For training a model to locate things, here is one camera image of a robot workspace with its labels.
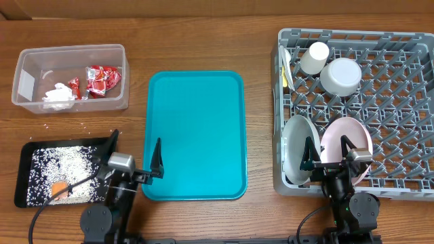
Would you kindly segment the grey round plate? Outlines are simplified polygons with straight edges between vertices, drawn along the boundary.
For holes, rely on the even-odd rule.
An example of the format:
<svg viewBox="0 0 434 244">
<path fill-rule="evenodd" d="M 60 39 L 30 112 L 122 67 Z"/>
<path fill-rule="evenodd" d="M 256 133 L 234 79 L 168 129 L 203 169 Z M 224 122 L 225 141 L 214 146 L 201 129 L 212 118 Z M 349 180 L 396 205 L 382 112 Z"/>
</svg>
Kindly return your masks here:
<svg viewBox="0 0 434 244">
<path fill-rule="evenodd" d="M 321 153 L 319 134 L 313 123 L 302 115 L 292 116 L 283 129 L 283 172 L 291 184 L 309 181 L 311 171 L 300 170 L 306 139 L 310 137 L 317 154 Z"/>
</svg>

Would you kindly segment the red ketchup packet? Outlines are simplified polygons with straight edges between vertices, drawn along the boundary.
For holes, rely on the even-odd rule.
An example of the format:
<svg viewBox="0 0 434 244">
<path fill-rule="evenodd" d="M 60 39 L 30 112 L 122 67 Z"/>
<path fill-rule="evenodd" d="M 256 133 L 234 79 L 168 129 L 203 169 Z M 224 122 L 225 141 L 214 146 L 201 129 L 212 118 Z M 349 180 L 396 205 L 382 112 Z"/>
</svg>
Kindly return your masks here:
<svg viewBox="0 0 434 244">
<path fill-rule="evenodd" d="M 71 88 L 72 95 L 74 96 L 74 98 L 76 100 L 80 100 L 81 99 L 81 94 L 80 94 L 80 90 L 79 90 L 79 79 L 77 77 L 71 79 L 68 82 L 68 85 Z"/>
</svg>

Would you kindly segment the white round plate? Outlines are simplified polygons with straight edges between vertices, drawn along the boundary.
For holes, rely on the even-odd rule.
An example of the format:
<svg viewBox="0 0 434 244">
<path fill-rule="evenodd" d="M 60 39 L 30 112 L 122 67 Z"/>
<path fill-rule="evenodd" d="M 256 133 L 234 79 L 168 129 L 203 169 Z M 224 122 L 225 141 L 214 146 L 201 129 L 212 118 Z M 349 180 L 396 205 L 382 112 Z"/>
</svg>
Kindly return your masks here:
<svg viewBox="0 0 434 244">
<path fill-rule="evenodd" d="M 322 165 L 340 163 L 347 155 L 356 159 L 350 164 L 351 183 L 356 186 L 369 172 L 373 156 L 373 142 L 364 125 L 352 117 L 342 117 L 332 122 L 321 139 Z"/>
</svg>

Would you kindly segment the grey plastic knife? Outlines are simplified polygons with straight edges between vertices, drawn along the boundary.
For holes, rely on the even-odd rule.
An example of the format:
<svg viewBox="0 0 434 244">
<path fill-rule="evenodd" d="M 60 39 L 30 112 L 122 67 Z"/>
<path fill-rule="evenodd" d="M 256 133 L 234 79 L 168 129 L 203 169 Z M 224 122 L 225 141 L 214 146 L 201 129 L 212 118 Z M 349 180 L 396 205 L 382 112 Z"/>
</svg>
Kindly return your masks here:
<svg viewBox="0 0 434 244">
<path fill-rule="evenodd" d="M 294 87 L 292 72 L 290 68 L 290 61 L 292 57 L 289 51 L 284 46 L 279 47 L 279 52 L 281 54 L 281 59 L 283 62 L 283 66 L 282 66 L 283 86 L 294 91 L 295 87 Z"/>
</svg>

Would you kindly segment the white paper cup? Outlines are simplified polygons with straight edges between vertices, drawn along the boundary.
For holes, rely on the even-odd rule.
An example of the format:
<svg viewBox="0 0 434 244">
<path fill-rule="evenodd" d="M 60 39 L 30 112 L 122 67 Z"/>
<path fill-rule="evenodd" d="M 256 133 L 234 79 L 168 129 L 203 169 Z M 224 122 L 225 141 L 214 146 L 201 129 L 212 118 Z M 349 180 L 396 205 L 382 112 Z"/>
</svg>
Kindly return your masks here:
<svg viewBox="0 0 434 244">
<path fill-rule="evenodd" d="M 321 72 L 330 54 L 329 47 L 322 42 L 313 43 L 300 59 L 302 71 L 308 75 Z"/>
</svg>

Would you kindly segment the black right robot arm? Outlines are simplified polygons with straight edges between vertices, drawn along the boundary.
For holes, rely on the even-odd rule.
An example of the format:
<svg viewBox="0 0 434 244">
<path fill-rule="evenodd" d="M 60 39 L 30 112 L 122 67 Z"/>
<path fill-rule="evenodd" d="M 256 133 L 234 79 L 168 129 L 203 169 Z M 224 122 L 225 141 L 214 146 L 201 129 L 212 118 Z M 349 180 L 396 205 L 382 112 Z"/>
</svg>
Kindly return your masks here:
<svg viewBox="0 0 434 244">
<path fill-rule="evenodd" d="M 355 192 L 352 177 L 366 170 L 372 162 L 372 154 L 366 148 L 357 148 L 343 135 L 340 137 L 342 159 L 323 163 L 313 147 L 310 137 L 306 138 L 301 169 L 312 172 L 310 181 L 320 182 L 321 190 L 329 205 L 316 209 L 310 216 L 322 210 L 331 209 L 334 227 L 324 229 L 316 237 L 316 243 L 382 243 L 377 229 L 380 201 L 377 196 L 366 192 Z"/>
</svg>

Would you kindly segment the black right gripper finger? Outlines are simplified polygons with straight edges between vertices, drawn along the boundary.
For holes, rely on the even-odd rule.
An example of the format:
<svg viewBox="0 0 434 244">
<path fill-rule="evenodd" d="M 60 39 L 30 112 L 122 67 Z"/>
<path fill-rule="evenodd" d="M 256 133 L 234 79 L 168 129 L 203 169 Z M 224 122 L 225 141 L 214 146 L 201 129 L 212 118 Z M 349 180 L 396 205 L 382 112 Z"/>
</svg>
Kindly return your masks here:
<svg viewBox="0 0 434 244">
<path fill-rule="evenodd" d="M 352 143 L 352 141 L 350 141 L 346 135 L 342 135 L 340 137 L 340 144 L 341 144 L 341 153 L 342 153 L 343 158 L 347 157 L 347 155 L 349 153 L 349 148 L 350 149 L 356 148 L 354 143 Z"/>
<path fill-rule="evenodd" d="M 305 140 L 304 152 L 300 163 L 300 170 L 313 171 L 316 164 L 320 163 L 320 156 L 315 148 L 313 139 L 308 136 Z"/>
</svg>

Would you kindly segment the white napkin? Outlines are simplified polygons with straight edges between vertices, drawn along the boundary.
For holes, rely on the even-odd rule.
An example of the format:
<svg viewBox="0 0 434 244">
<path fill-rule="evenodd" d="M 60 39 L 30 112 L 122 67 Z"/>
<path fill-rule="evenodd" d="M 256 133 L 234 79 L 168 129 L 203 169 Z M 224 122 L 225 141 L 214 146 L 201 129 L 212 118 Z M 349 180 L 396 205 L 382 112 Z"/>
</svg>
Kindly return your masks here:
<svg viewBox="0 0 434 244">
<path fill-rule="evenodd" d="M 56 111 L 69 109 L 74 105 L 76 95 L 71 88 L 63 83 L 55 84 L 55 89 L 47 91 L 43 100 L 44 109 L 54 109 Z"/>
</svg>

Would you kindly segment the black rice tray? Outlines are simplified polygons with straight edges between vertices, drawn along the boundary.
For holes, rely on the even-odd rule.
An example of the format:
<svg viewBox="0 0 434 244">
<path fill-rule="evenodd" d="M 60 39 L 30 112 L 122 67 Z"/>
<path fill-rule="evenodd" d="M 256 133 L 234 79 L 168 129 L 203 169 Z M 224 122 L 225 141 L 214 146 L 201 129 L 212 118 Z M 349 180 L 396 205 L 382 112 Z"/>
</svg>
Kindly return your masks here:
<svg viewBox="0 0 434 244">
<path fill-rule="evenodd" d="M 106 138 L 40 141 L 26 143 L 20 153 L 14 204 L 19 208 L 39 207 L 52 189 L 73 185 L 98 171 L 92 154 Z"/>
</svg>

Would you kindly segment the yellow plastic spoon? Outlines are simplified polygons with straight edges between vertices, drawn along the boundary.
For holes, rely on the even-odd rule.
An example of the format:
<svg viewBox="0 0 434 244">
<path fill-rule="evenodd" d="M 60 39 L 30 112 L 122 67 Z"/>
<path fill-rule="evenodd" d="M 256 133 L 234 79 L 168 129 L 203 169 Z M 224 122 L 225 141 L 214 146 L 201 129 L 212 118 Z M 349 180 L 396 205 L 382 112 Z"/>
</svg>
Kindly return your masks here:
<svg viewBox="0 0 434 244">
<path fill-rule="evenodd" d="M 284 66 L 281 67 L 281 77 L 282 77 L 282 86 L 288 87 L 288 80 L 287 80 L 286 75 L 285 75 L 285 67 Z"/>
</svg>

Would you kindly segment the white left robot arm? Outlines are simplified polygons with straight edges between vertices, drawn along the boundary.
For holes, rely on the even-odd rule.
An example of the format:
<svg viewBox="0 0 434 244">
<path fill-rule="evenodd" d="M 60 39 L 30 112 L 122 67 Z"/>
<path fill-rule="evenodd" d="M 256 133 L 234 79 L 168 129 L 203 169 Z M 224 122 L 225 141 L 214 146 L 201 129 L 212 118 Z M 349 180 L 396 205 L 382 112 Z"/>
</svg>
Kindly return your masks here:
<svg viewBox="0 0 434 244">
<path fill-rule="evenodd" d="M 116 129 L 104 144 L 97 146 L 92 161 L 99 165 L 96 177 L 108 182 L 105 200 L 91 205 L 81 214 L 84 243 L 177 243 L 175 239 L 145 239 L 127 231 L 134 199 L 141 184 L 151 185 L 164 174 L 161 140 L 158 139 L 148 171 L 138 169 L 131 155 L 116 151 Z"/>
</svg>

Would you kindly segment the grey small bowl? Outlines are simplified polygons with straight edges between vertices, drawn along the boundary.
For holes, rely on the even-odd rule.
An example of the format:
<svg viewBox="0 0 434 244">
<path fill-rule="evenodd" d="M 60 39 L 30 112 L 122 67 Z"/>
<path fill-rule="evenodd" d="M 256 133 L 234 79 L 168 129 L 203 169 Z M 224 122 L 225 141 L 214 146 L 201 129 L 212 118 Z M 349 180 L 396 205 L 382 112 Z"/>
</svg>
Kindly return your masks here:
<svg viewBox="0 0 434 244">
<path fill-rule="evenodd" d="M 357 91 L 361 81 L 361 68 L 354 60 L 337 58 L 320 73 L 323 89 L 332 95 L 347 97 Z"/>
</svg>

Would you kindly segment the orange food cube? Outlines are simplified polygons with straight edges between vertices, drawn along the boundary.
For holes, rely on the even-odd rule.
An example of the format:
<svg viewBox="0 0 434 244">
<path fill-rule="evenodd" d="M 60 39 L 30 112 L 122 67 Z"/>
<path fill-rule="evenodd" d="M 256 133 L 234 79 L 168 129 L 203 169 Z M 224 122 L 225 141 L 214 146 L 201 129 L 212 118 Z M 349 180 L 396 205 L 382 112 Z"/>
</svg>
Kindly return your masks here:
<svg viewBox="0 0 434 244">
<path fill-rule="evenodd" d="M 66 181 L 59 181 L 52 184 L 52 196 L 58 194 L 61 190 L 64 190 L 65 188 L 68 188 L 68 182 Z M 61 199 L 65 199 L 68 197 L 68 190 L 62 192 L 59 194 L 54 200 L 59 201 Z"/>
</svg>

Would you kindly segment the clear plastic bin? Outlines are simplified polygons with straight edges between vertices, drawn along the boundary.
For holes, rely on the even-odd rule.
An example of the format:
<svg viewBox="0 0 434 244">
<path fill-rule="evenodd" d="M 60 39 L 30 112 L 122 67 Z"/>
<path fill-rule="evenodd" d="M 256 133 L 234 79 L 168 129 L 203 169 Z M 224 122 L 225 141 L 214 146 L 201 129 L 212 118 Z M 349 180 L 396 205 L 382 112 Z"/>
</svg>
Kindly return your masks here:
<svg viewBox="0 0 434 244">
<path fill-rule="evenodd" d="M 93 98 L 86 91 L 87 67 L 111 66 L 121 80 L 106 95 Z M 74 78 L 85 99 L 44 101 L 56 84 L 68 86 Z M 35 114 L 79 113 L 99 110 L 122 110 L 128 107 L 130 67 L 121 44 L 41 47 L 21 51 L 16 65 L 12 102 Z"/>
</svg>

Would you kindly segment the red snack wrapper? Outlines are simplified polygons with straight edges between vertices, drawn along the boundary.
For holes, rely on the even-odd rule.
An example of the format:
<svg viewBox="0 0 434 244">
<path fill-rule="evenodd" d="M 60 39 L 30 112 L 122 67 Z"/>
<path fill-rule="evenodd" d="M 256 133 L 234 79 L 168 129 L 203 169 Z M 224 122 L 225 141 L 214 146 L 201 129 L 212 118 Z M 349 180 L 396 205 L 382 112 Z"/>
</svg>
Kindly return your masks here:
<svg viewBox="0 0 434 244">
<path fill-rule="evenodd" d="M 88 66 L 86 68 L 86 90 L 93 98 L 105 97 L 107 91 L 121 80 L 121 73 L 113 66 Z"/>
</svg>

